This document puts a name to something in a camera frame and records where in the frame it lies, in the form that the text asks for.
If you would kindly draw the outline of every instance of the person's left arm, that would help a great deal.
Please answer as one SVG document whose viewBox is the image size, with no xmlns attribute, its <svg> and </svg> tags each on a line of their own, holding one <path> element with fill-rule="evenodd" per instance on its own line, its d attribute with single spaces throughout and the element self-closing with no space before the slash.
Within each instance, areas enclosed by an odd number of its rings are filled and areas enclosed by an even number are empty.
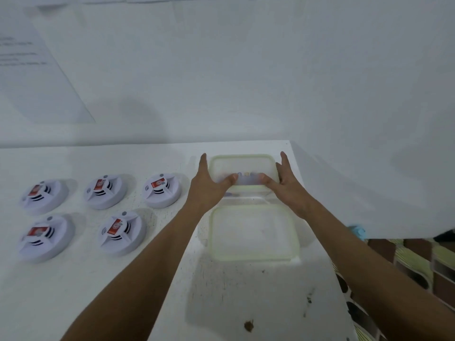
<svg viewBox="0 0 455 341">
<path fill-rule="evenodd" d="M 182 209 L 94 298 L 61 341 L 147 340 L 194 229 L 237 178 L 232 174 L 213 182 L 203 154 Z"/>
</svg>

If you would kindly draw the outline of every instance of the red label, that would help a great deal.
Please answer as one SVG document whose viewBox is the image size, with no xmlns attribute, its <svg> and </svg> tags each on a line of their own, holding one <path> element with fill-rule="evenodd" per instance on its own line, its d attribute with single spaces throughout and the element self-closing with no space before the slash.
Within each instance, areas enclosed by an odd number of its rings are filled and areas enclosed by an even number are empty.
<svg viewBox="0 0 455 341">
<path fill-rule="evenodd" d="M 40 191 L 41 185 L 37 184 L 33 188 L 31 188 L 29 196 L 34 196 Z"/>
<path fill-rule="evenodd" d="M 164 177 L 151 183 L 152 188 L 159 187 L 165 181 Z"/>
<path fill-rule="evenodd" d="M 106 182 L 105 179 L 99 179 L 99 180 L 97 180 L 97 181 L 96 181 L 96 184 L 95 184 L 95 187 L 93 188 L 93 190 L 101 190 L 101 189 L 103 189 L 104 182 Z"/>
<path fill-rule="evenodd" d="M 107 231 L 107 233 L 110 233 L 111 235 L 115 235 L 117 233 L 118 229 L 120 228 L 120 226 L 122 226 L 122 225 L 123 225 L 122 220 L 116 219 L 114 221 L 114 223 L 112 224 L 112 226 Z"/>
<path fill-rule="evenodd" d="M 46 232 L 48 227 L 32 227 L 27 233 L 27 235 L 35 235 L 37 237 L 41 236 L 44 232 Z"/>
</svg>

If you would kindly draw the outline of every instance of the person's right thumb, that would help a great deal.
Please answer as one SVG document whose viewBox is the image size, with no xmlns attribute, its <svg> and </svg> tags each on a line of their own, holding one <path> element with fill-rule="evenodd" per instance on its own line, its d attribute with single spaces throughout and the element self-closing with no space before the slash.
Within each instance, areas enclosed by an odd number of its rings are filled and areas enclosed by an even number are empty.
<svg viewBox="0 0 455 341">
<path fill-rule="evenodd" d="M 262 184 L 264 184 L 267 188 L 272 189 L 272 191 L 274 191 L 274 192 L 280 186 L 279 183 L 276 183 L 273 179 L 271 179 L 266 174 L 259 174 L 259 179 L 261 180 Z"/>
</svg>

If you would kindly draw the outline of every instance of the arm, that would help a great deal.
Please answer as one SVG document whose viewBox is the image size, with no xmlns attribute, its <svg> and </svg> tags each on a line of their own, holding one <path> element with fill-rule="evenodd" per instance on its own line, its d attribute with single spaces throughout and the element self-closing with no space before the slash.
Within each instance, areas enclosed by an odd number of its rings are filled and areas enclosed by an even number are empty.
<svg viewBox="0 0 455 341">
<path fill-rule="evenodd" d="M 455 315 L 436 297 L 359 240 L 295 178 L 286 154 L 277 163 L 280 183 L 262 182 L 305 219 L 355 292 L 361 306 L 388 340 L 453 340 Z"/>
<path fill-rule="evenodd" d="M 233 174 L 213 182 L 203 154 L 182 209 L 95 297 L 61 340 L 147 340 L 194 229 L 236 180 Z"/>
</svg>

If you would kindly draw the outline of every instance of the transparent plastic container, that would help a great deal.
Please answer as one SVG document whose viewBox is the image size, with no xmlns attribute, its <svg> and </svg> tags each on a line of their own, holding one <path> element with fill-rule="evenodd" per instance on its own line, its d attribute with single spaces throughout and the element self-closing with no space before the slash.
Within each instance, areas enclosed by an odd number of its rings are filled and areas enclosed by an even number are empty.
<svg viewBox="0 0 455 341">
<path fill-rule="evenodd" d="M 209 222 L 209 252 L 216 260 L 290 260 L 299 255 L 293 218 L 283 206 L 223 206 Z"/>
<path fill-rule="evenodd" d="M 235 185 L 227 190 L 226 197 L 265 196 L 271 192 L 259 181 L 259 173 L 278 182 L 275 160 L 268 154 L 216 155 L 209 163 L 208 172 L 215 182 L 232 173 L 238 174 Z"/>
</svg>

